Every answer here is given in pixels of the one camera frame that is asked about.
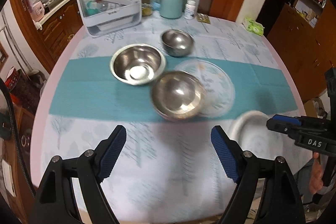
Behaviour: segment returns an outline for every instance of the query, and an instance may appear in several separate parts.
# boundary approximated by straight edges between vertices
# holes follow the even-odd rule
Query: human hand
[[[323,169],[319,162],[319,153],[314,152],[313,153],[314,163],[310,174],[310,180],[309,180],[309,191],[312,194],[316,194],[319,190],[323,187]]]

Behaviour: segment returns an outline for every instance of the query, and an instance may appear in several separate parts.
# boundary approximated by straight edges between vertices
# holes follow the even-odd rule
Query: white squeeze bottle
[[[200,0],[187,0],[185,9],[184,9],[185,19],[193,19],[196,16],[199,2]]]

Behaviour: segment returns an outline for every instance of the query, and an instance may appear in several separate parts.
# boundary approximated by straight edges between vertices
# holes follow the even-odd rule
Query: metal bowl
[[[204,88],[195,76],[184,71],[169,71],[157,79],[151,98],[155,110],[165,119],[182,120],[200,112],[204,94]]]
[[[194,39],[190,34],[181,30],[168,30],[161,34],[165,51],[174,57],[181,57],[191,53]]]
[[[132,44],[118,50],[110,61],[112,74],[129,85],[143,85],[155,80],[166,67],[166,58],[155,47]]]

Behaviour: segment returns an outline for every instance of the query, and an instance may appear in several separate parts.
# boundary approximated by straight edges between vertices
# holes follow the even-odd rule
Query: screw
[[[252,153],[251,151],[245,150],[245,151],[243,152],[243,155],[244,155],[244,157],[246,157],[246,158],[250,158],[250,157],[253,156],[253,153]]]
[[[280,162],[281,164],[284,163],[284,162],[286,161],[285,158],[284,158],[284,157],[281,157],[281,156],[277,157],[277,160],[278,160],[278,162]]]
[[[58,161],[59,161],[59,156],[53,156],[53,157],[51,158],[51,161],[52,161],[52,162],[58,162]]]
[[[90,156],[92,156],[92,155],[93,155],[93,150],[92,150],[92,149],[86,150],[86,151],[84,152],[84,155],[85,155],[86,157],[90,157]]]

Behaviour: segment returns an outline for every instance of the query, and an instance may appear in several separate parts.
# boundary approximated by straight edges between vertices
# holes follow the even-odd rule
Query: blue gripper pad
[[[272,119],[283,121],[283,122],[290,122],[290,123],[293,123],[297,126],[301,125],[301,122],[297,118],[294,118],[294,117],[289,117],[289,116],[276,114],[272,117]]]
[[[233,179],[233,181],[237,183],[240,180],[238,172],[238,162],[226,143],[230,142],[231,140],[220,127],[217,127],[218,126],[212,128],[211,130],[212,145],[216,150],[217,156],[222,163],[227,177]],[[218,130],[222,130],[225,136],[223,134],[220,134]]]
[[[126,129],[123,126],[116,126],[110,137],[98,144],[95,149],[97,153],[95,163],[99,166],[96,177],[100,183],[110,176],[125,142]]]

